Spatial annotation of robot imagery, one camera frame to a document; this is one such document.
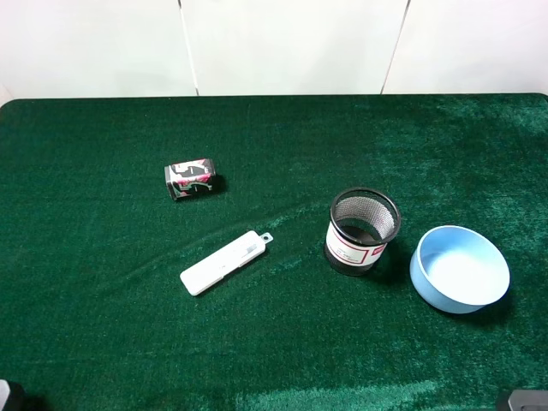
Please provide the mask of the grey block bottom right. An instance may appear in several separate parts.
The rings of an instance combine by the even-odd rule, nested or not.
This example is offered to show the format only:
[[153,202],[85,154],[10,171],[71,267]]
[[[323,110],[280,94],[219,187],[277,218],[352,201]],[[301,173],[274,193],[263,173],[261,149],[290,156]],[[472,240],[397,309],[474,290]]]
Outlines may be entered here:
[[496,410],[502,411],[547,411],[547,409],[547,390],[513,390],[502,394],[496,403]]

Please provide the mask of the light blue bowl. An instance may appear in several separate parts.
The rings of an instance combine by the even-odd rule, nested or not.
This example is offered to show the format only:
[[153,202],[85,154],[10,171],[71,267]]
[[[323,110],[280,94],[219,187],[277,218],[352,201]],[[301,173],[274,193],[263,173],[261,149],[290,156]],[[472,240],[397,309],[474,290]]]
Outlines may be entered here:
[[505,257],[483,235],[461,226],[428,230],[412,255],[409,273],[419,296],[451,314],[468,314],[499,301],[509,289]]

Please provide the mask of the white plastic case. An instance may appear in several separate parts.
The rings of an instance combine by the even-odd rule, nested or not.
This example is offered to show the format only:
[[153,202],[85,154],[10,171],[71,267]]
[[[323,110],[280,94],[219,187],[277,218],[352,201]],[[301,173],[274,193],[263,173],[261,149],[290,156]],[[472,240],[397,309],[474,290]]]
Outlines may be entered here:
[[197,296],[260,256],[272,240],[270,233],[259,235],[250,230],[187,268],[180,280],[190,295]]

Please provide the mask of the green felt table cloth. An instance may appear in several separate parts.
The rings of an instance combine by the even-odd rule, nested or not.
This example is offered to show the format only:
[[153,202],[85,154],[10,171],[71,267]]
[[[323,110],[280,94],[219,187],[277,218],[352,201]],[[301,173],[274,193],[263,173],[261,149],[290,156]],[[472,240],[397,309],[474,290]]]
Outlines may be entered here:
[[[211,158],[173,200],[164,167]],[[348,188],[402,225],[365,275],[324,253]],[[510,272],[425,302],[420,238],[471,229]],[[180,274],[266,250],[197,296]],[[547,386],[542,94],[19,99],[1,109],[1,375],[27,410],[469,410]]]

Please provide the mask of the black mesh pen cup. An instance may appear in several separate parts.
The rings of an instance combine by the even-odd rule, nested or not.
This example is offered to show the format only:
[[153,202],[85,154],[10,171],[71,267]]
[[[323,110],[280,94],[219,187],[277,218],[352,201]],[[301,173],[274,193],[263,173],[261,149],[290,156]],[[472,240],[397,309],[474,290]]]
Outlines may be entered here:
[[363,276],[381,258],[401,225],[402,214],[389,196],[372,188],[348,188],[331,203],[325,257],[343,275]]

